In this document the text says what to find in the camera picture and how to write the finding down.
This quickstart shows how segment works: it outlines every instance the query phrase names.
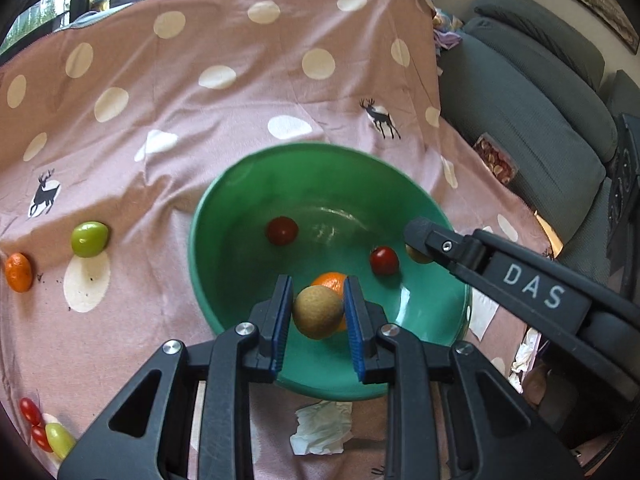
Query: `white lettering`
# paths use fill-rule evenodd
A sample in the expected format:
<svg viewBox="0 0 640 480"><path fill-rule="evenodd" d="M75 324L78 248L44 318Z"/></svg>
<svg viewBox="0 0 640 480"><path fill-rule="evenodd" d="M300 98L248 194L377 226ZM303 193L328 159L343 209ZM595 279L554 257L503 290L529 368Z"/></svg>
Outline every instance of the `white lettering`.
<svg viewBox="0 0 640 480"><path fill-rule="evenodd" d="M513 278L513 279L510 277L512 272L516 273L516 277ZM522 274L522 269L519 266L517 266L516 264L511 264L511 267L509 267L507 275L504 277L503 281L507 285L513 285L514 283L516 283L520 279L520 275L521 274Z"/></svg>
<svg viewBox="0 0 640 480"><path fill-rule="evenodd" d="M540 284L540 276L536 276L533 280L527 283L527 286L522 289L523 292L531 292L533 299L536 299L538 295L538 285Z"/></svg>
<svg viewBox="0 0 640 480"><path fill-rule="evenodd" d="M551 290L549 291L549 296L553 298L554 302L551 303L549 300L545 300L545 305L549 308L558 308L561 301L561 298L558 296L558 294L564 294L564 287L560 285L552 286Z"/></svg>

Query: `yellow-green grape tomato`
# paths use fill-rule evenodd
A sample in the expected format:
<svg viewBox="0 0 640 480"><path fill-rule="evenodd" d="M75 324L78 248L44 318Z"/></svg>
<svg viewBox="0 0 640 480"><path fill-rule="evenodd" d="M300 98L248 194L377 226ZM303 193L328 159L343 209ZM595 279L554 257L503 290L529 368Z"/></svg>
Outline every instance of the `yellow-green grape tomato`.
<svg viewBox="0 0 640 480"><path fill-rule="evenodd" d="M109 239L109 228L100 222L85 222L71 233L71 248L76 256L93 258L102 252Z"/></svg>
<svg viewBox="0 0 640 480"><path fill-rule="evenodd" d="M47 424L44 430L51 449L60 460L64 460L76 445L76 440L62 424L56 422Z"/></svg>

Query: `red cherry tomato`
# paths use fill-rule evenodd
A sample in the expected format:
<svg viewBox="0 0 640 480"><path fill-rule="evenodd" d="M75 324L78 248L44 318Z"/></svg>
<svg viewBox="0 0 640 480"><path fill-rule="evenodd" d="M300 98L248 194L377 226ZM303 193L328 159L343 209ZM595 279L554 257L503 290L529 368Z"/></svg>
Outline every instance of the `red cherry tomato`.
<svg viewBox="0 0 640 480"><path fill-rule="evenodd" d="M20 411L32 426L38 426L42 422L42 414L31 399L27 397L20 399Z"/></svg>
<svg viewBox="0 0 640 480"><path fill-rule="evenodd" d="M374 274L389 276L400 270L400 260L391 247L376 247L369 255L369 264Z"/></svg>
<svg viewBox="0 0 640 480"><path fill-rule="evenodd" d="M267 224L267 238L273 245L290 244L298 236L298 224L286 216L278 216Z"/></svg>
<svg viewBox="0 0 640 480"><path fill-rule="evenodd" d="M53 453L49 441L47 440L47 432L40 426L34 426L31 428L31 437L33 441L38 444L47 453Z"/></svg>

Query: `green bowl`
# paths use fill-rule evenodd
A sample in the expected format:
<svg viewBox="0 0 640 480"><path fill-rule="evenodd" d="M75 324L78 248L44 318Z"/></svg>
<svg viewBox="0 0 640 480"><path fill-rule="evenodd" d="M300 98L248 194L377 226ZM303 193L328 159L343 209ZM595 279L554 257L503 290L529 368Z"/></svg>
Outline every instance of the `green bowl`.
<svg viewBox="0 0 640 480"><path fill-rule="evenodd" d="M300 231L287 246L264 232L277 216ZM468 287L437 264L420 265L405 250L407 222L424 216L450 227L438 205L408 177L361 152L321 143L283 144L250 155L204 193L191 225L189 268L200 308L216 334L247 320L271 297L279 274L295 293L324 272L354 274L367 301L420 339L451 345L468 322ZM376 246L393 247L400 273L369 267ZM346 332L314 341L292 322L278 376L281 386L326 400L379 397L386 384L360 384Z"/></svg>

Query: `screw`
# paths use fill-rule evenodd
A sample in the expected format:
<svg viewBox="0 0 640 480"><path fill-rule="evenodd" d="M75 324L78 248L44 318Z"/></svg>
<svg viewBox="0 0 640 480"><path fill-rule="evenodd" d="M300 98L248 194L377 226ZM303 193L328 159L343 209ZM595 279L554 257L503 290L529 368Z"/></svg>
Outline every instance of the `screw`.
<svg viewBox="0 0 640 480"><path fill-rule="evenodd" d="M460 341L456 343L456 352L460 355L469 355L474 351L474 346L466 341Z"/></svg>
<svg viewBox="0 0 640 480"><path fill-rule="evenodd" d="M249 323L248 321L244 321L236 325L236 333L238 335L249 335L254 333L255 326L253 323Z"/></svg>
<svg viewBox="0 0 640 480"><path fill-rule="evenodd" d="M171 339L162 345L162 351L167 355L177 354L182 349L180 341Z"/></svg>
<svg viewBox="0 0 640 480"><path fill-rule="evenodd" d="M400 327L398 325L394 325L393 323L387 323L383 325L380 329L382 335L386 335L387 337L393 337L400 333Z"/></svg>

